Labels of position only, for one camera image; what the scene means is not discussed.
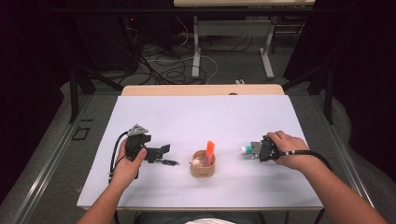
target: orange object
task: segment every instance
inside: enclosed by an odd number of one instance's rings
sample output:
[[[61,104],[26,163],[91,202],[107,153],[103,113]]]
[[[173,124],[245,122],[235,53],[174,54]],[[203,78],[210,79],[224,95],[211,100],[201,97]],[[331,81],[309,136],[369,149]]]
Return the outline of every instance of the orange object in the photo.
[[[205,154],[206,166],[212,165],[214,153],[215,153],[215,144],[212,141],[207,141],[206,154]]]

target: black curtain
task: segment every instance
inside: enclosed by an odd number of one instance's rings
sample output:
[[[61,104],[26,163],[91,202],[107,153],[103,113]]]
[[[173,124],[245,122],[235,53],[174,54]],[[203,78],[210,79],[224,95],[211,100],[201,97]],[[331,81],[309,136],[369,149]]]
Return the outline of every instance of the black curtain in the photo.
[[[68,68],[36,1],[2,1],[0,29],[2,202],[62,103]]]
[[[338,48],[334,96],[351,120],[349,144],[396,181],[395,2],[317,0],[315,7],[347,8],[351,3],[351,14],[308,19],[284,76],[302,76]]]

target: metal frame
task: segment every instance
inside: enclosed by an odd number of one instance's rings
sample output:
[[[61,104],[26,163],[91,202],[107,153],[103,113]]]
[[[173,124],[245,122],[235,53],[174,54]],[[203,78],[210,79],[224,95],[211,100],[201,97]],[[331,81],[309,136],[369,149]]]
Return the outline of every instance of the metal frame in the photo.
[[[266,36],[264,48],[260,49],[262,64],[267,78],[274,78],[274,73],[268,58],[271,41],[276,26],[276,17],[270,21],[198,21],[194,16],[194,59],[192,63],[192,77],[199,76],[201,49],[200,35],[255,35]]]

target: table leg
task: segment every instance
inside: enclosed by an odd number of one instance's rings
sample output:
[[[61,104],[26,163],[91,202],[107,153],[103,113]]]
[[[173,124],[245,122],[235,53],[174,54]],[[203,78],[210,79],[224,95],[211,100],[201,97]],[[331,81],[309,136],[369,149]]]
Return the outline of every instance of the table leg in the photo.
[[[199,65],[201,59],[201,49],[199,48],[199,29],[198,29],[198,19],[194,16],[194,59],[192,62],[192,77],[199,76]]]
[[[264,65],[265,75],[268,79],[274,78],[274,72],[272,70],[270,60],[268,58],[268,52],[271,48],[271,41],[274,36],[274,30],[276,26],[276,17],[271,18],[270,25],[268,26],[267,37],[265,39],[264,49],[260,49],[260,54],[262,56],[262,64]]]

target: white object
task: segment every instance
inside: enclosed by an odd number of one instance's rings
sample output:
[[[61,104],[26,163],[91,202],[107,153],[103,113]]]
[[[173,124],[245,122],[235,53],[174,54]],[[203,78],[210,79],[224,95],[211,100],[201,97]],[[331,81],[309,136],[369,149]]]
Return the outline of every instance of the white object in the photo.
[[[304,139],[289,96],[120,96],[84,185],[78,206],[92,206],[107,187],[117,138],[138,123],[150,130],[147,147],[170,144],[163,158],[178,166],[142,163],[119,208],[140,211],[319,210],[322,203],[298,171],[272,161],[246,159],[240,146],[282,130]],[[191,155],[216,143],[216,172],[191,175]],[[186,200],[193,196],[204,200]]]

